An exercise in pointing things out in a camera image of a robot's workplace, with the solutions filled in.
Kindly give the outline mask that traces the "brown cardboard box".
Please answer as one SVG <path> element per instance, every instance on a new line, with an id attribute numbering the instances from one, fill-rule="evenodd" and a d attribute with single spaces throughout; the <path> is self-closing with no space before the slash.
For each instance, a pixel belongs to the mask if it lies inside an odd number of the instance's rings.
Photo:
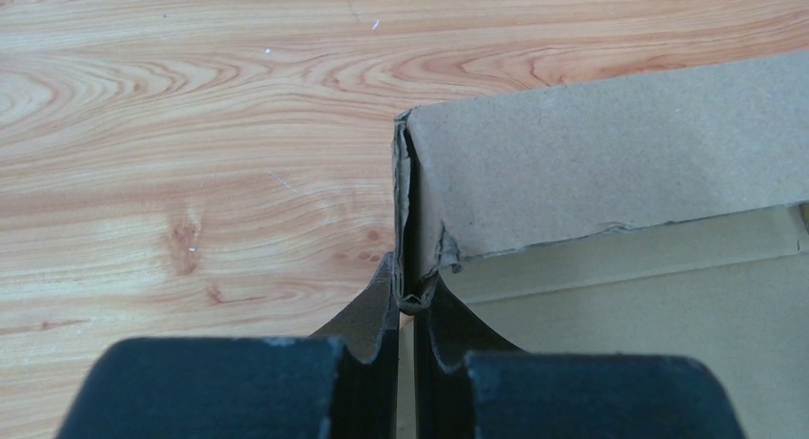
<path id="1" fill-rule="evenodd" d="M 416 107 L 397 248 L 532 352 L 686 355 L 750 438 L 808 434 L 808 54 Z"/>

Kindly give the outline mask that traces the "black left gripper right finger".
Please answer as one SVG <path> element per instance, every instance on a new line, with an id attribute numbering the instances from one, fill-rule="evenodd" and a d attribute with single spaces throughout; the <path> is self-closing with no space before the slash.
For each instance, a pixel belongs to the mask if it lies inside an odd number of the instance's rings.
<path id="1" fill-rule="evenodd" d="M 740 438 L 723 386 L 683 356 L 537 354 L 436 279 L 414 321 L 421 438 Z"/>

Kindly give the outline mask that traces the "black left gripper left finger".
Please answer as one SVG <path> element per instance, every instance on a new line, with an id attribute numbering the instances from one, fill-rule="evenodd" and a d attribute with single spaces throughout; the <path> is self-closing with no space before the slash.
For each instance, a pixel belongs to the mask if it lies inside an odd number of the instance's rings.
<path id="1" fill-rule="evenodd" d="M 306 337 L 132 338 L 95 362 L 60 438 L 392 438 L 400 314 L 385 255 Z"/>

